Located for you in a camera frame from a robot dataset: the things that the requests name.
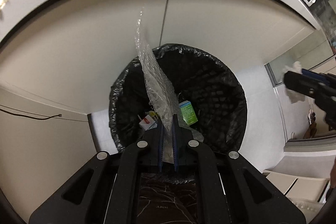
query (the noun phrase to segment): white cabinet door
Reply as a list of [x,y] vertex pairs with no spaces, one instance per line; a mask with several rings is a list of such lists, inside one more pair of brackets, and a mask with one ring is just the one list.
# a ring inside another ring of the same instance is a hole
[[110,87],[137,56],[137,20],[159,46],[166,0],[64,0],[21,30],[0,54],[0,86],[64,109],[107,109]]
[[312,31],[273,0],[169,0],[161,44],[200,48],[237,71],[264,65]]

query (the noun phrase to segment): metal screw head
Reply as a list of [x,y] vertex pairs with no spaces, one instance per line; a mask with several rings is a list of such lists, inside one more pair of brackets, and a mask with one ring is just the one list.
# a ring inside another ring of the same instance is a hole
[[196,140],[191,140],[188,142],[188,145],[191,147],[197,147],[200,143]]
[[229,152],[229,157],[235,160],[239,157],[239,154],[236,151],[230,151]]
[[144,148],[144,147],[146,147],[147,145],[148,145],[148,143],[147,143],[146,141],[139,141],[138,144],[137,144],[137,146],[138,146],[139,148]]
[[99,152],[98,154],[97,154],[97,159],[98,160],[104,160],[104,159],[106,159],[107,158],[107,153],[106,152]]

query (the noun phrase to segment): black garbage bag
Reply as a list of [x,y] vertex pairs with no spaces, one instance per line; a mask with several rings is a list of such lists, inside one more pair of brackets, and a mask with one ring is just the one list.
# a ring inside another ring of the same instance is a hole
[[[211,54],[180,44],[153,49],[177,96],[189,100],[198,122],[191,125],[213,151],[241,146],[247,122],[243,88],[235,75]],[[152,110],[139,58],[134,58],[111,87],[110,128],[118,151],[143,134],[139,113]]]

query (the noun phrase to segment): plastic wrap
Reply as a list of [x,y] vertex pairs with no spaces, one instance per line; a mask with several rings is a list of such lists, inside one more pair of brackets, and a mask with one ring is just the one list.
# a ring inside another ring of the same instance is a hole
[[144,74],[147,95],[155,112],[160,116],[166,129],[163,148],[163,161],[174,163],[172,147],[173,114],[177,114],[180,126],[187,127],[183,120],[174,87],[160,68],[152,49],[141,30],[141,18],[138,19],[135,46]]

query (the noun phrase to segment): green box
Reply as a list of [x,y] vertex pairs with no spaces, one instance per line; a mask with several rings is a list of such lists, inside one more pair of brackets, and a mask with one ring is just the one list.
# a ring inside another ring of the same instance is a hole
[[198,121],[190,101],[184,101],[179,105],[181,108],[183,120],[187,123],[187,125],[191,125]]

